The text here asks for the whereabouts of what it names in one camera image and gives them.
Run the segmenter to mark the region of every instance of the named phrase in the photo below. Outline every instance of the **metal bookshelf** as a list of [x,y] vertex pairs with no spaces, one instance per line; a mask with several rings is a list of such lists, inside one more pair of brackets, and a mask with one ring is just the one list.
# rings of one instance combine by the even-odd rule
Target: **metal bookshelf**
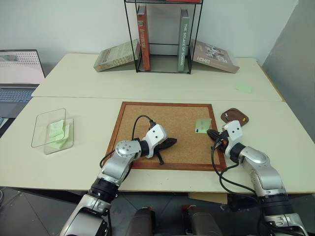
[[[127,6],[126,4],[133,3],[135,5],[135,9],[137,12],[137,4],[139,3],[146,3],[146,4],[185,4],[185,5],[193,5],[193,17],[191,21],[191,27],[190,27],[190,38],[189,38],[189,44],[186,45],[188,48],[188,54],[185,57],[185,68],[184,71],[178,71],[178,57],[177,55],[164,55],[164,54],[151,54],[150,55],[150,71],[145,71],[142,61],[142,52],[140,50],[140,55],[138,60],[135,59],[135,54],[133,52],[133,45],[132,46],[132,52],[133,52],[133,58],[134,58],[134,65],[136,72],[153,72],[153,73],[182,73],[182,74],[190,74],[192,70],[192,56],[194,54],[197,35],[198,35],[198,29],[199,29],[199,23],[200,23],[200,16],[202,11],[202,5],[203,0],[200,3],[194,3],[194,2],[182,2],[182,1],[166,1],[166,0],[124,0],[125,4],[125,11],[126,11],[126,18],[127,18],[127,24],[128,24],[128,30],[129,30],[129,36],[130,41],[132,42],[131,37],[131,31],[130,31],[130,24],[129,24],[129,17],[127,12]],[[195,14],[196,14],[196,7],[200,7],[199,16],[198,16],[198,23],[196,28],[196,35],[194,39],[194,46],[193,51],[190,50],[190,43],[192,38],[192,30],[194,29],[194,20],[195,20]],[[154,46],[162,46],[162,47],[176,47],[178,48],[178,43],[176,44],[166,44],[166,43],[149,43],[150,48]]]

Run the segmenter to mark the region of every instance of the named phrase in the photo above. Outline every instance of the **book cover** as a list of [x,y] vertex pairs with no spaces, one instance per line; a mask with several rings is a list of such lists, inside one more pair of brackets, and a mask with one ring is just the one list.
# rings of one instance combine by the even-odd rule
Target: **book cover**
[[184,71],[185,56],[187,44],[189,43],[189,15],[186,9],[181,9],[181,19],[179,24],[179,39],[178,39],[178,71]]
[[150,44],[149,44],[149,32],[147,21],[147,7],[139,6],[137,10],[139,39],[142,52],[142,61],[144,70],[150,70]]
[[[140,44],[138,39],[132,41],[134,57],[138,60],[140,53]],[[107,70],[109,68],[126,64],[134,61],[131,42],[123,43],[121,45],[101,51],[95,61],[94,69],[97,72]]]
[[181,1],[181,2],[201,3],[202,0],[166,0],[166,1]]
[[[191,57],[193,46],[194,40],[192,40],[190,44]],[[231,73],[236,73],[240,68],[229,52],[198,40],[196,41],[192,60]]]

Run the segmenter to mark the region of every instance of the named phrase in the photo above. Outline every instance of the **cork bulletin board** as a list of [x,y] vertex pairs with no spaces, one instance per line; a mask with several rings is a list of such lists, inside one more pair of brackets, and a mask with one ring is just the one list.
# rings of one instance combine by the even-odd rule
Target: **cork bulletin board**
[[[131,139],[132,128],[139,115],[147,115],[161,124],[168,137],[176,138],[177,143],[160,151],[164,165],[159,164],[156,156],[150,159],[141,157],[133,162],[133,169],[214,170],[210,158],[210,147],[214,142],[207,134],[195,133],[199,118],[211,118],[210,128],[217,129],[211,104],[122,102],[107,152],[113,150],[117,142]],[[134,137],[142,139],[148,129],[149,121],[140,118]],[[218,170],[226,167],[221,151],[215,151],[215,164]]]

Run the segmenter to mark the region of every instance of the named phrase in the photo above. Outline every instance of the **clear plastic container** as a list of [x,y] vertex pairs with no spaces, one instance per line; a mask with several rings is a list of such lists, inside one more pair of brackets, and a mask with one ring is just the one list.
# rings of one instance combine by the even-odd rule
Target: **clear plastic container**
[[37,115],[31,146],[45,154],[73,146],[73,119],[65,108]]

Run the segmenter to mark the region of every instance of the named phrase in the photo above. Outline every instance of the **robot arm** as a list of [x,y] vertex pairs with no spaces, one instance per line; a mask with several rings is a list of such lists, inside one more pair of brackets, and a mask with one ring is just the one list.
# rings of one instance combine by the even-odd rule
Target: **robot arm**
[[231,121],[221,133],[225,139],[225,155],[239,162],[250,175],[254,190],[264,213],[264,220],[272,227],[297,227],[308,235],[297,213],[294,213],[288,195],[277,170],[269,157],[252,147],[240,143],[242,130],[239,121]]
[[166,139],[164,128],[156,124],[142,141],[117,143],[113,156],[68,218],[60,236],[103,236],[107,232],[107,223],[102,216],[108,214],[111,202],[117,197],[118,188],[128,174],[129,165],[141,156],[151,158],[154,148]]

